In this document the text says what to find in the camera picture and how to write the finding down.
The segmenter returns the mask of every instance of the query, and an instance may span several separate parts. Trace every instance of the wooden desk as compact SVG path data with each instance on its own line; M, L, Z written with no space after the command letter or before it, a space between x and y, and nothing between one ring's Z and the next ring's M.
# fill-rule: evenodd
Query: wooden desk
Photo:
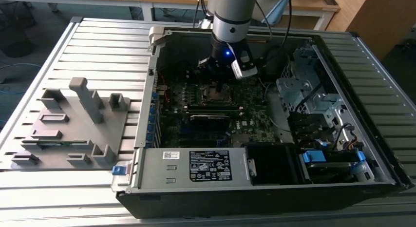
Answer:
M180 4L183 7L182 9L195 9L195 5L198 4L198 0L142 0L142 1L151 2L152 8L178 8ZM163 3L168 5L166 7L160 7L160 4ZM328 5L326 0L292 0L292 9L294 9L292 14L295 16L319 17L314 29L326 30L334 14L340 10L340 6ZM151 17L154 19L154 16L146 15L146 12L143 12L143 15L146 18L148 16L148 19L151 19Z
M195 10L198 0L18 0L48 3L94 4L132 6L143 8L146 21L154 21L155 8L190 9ZM338 5L328 5L326 0L292 0L295 16L318 17L315 30L326 30L335 12L340 10Z
M416 23L416 0L336 0L343 10L328 30L354 31L382 60Z

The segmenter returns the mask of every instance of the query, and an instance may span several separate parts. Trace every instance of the wire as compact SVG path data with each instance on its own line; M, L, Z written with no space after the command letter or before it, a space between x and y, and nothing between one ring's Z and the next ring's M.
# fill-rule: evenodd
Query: wire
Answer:
M23 94L23 93L26 93L26 92L6 92L6 91L0 91L0 93L18 95L18 94Z
M270 42L270 41L272 41L272 39L274 39L272 27L271 27L271 24L268 23L268 20L267 20L264 11L263 11L263 9L262 9L260 4L259 4L258 1L256 1L256 5L258 5L258 7L259 7L259 9L260 9L260 11L262 11L262 14L263 14L263 17L264 17L264 20L266 20L266 24L267 24L267 27L268 27L268 31L270 31L270 33L271 33L271 37L270 37L268 40L267 40L267 41Z
M274 122L272 118L271 118L271 122L274 123L274 125L278 127L279 130L286 131L286 132L288 132L288 133L292 133L292 131L288 131L288 130L286 130L286 129L282 129L282 127L278 126L278 124Z
M307 97L300 101L300 103L296 105L295 108L295 112L298 112L300 106L308 101L308 99L312 97L312 95L315 95L315 93L318 92L319 88L323 86L322 83L319 83L319 85L312 89L312 91L310 92L310 94L307 95Z
M347 147L344 149L351 150L352 146L356 144L356 142L359 141L358 136L354 134L352 131L350 131L351 135L354 136L354 139L351 140L351 142L348 143Z
M203 8L204 15L207 15L208 9L206 6L206 0L200 0L200 1L202 1L202 8Z
M270 59L267 59L267 57L264 57L267 59L267 61L274 59L275 56L280 53L280 50L284 49L284 46L286 46L286 43L287 43L288 32L291 30L291 26L292 26L292 0L288 0L288 23L287 23L286 37L284 37L284 40L282 42L282 45L280 46L279 45L275 46L275 47L279 48L278 53L274 56L271 56Z
M198 9L200 8L200 0L198 0L196 4L196 9L195 9L195 15L194 15L194 22L192 22L192 28L195 29L195 21L196 21L196 14L198 14Z
M282 42L282 47L284 47L286 42L287 42L287 36L288 36L288 32L291 30L291 25L292 25L292 0L288 0L288 23L287 23L284 41Z
M351 124L348 122L346 122L344 125L342 125L339 131L338 131L338 134L336 134L336 137L335 137L335 140L334 140L334 145L332 145L332 150L335 150L338 148L338 143L339 143L339 137L340 137L340 133L343 132L343 129L346 127L351 126Z
M267 91L268 91L268 87L270 87L272 84L274 84L274 83L270 83L270 84L267 85L267 87L266 87L264 98L263 98L264 101L266 101L266 94L267 94Z
M167 94L167 90L168 90L167 82L164 81L164 76L159 71L158 71L158 74L162 77L162 81L163 81L163 85L164 85L164 98L166 98L167 102L170 102L170 98L168 98L168 94Z
M183 19L184 15L186 15L187 13L188 13L188 10L184 11L184 13L183 13L183 15L182 15L182 19Z
M262 79L260 79L260 78L259 78L259 81L260 81L262 86L266 88L266 85L264 85L264 83L262 82Z
M38 68L42 68L40 65L31 64L31 63L16 63L16 64L4 63L4 64L7 64L7 65L0 67L0 69L4 69L4 68L11 67L11 66L36 66Z

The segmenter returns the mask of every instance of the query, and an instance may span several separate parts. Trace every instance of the floor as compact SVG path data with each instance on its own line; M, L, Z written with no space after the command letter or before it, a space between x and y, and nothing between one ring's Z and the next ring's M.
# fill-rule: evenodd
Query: floor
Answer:
M68 25L74 16L83 16L87 18L104 19L132 19L131 9L122 6L98 6L98 5L75 5L59 4L59 12L52 13L46 3L32 3L31 9L38 24L26 30L31 42L35 45L34 52L22 58L8 58L0 52L0 65L15 63L35 63L42 65L54 49L59 37ZM143 19L140 8L134 9ZM162 9L155 10L156 20L192 22L194 10L167 10L168 16L164 16ZM203 13L199 12L198 20L203 18ZM408 93L411 99L416 99L416 89L414 88L416 80L416 48L411 48L407 52L402 52L402 48L396 47L383 61L394 78L398 80L404 91ZM6 82L0 83L0 91L24 92L38 74L38 68L32 66L11 66L4 69L0 67L0 81L2 77ZM0 93L0 129L8 120L19 101L23 97L20 95L11 95Z

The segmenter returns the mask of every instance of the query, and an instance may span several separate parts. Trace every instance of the metal work table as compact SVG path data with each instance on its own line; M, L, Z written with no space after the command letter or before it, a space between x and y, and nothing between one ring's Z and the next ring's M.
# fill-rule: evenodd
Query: metal work table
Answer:
M51 3L52 10L56 10L56 3L91 4L140 7L146 21L155 20L155 8L195 10L198 0L16 0ZM292 0L295 16L318 17L315 30L326 30L334 14L340 10L338 5L328 5L326 0Z
M36 100L44 88L68 88L74 76L90 79L88 88L103 97L114 91L132 99L119 160L134 152L136 125L148 69L148 32L154 25L190 27L186 23L83 19L71 22L44 67L0 134L0 169L22 150L20 140L31 130L43 103ZM355 87L382 134L416 178L416 107L395 83L360 38L350 33L314 32L323 37ZM66 95L75 95L63 90ZM368 200L344 210L264 216L198 219L138 220L118 202L110 185L111 171L0 172L0 225L104 226L104 225L224 225L310 221L308 225L415 222L416 189L388 198Z

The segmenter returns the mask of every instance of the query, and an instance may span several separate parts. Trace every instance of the blue cable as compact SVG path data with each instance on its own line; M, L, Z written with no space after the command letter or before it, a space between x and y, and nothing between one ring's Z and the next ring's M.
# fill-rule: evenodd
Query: blue cable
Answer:
M15 94L23 94L23 93L26 93L26 92L6 92L6 91L0 91L0 93L15 95Z
M31 64L31 63L16 63L16 64L6 65L6 66L0 67L0 69L4 69L4 68L11 67L11 66L14 66L14 65L16 65L16 66L26 66L26 65L28 65L28 66L36 66L38 68L42 68L42 66L40 66L40 65L36 65L36 64Z

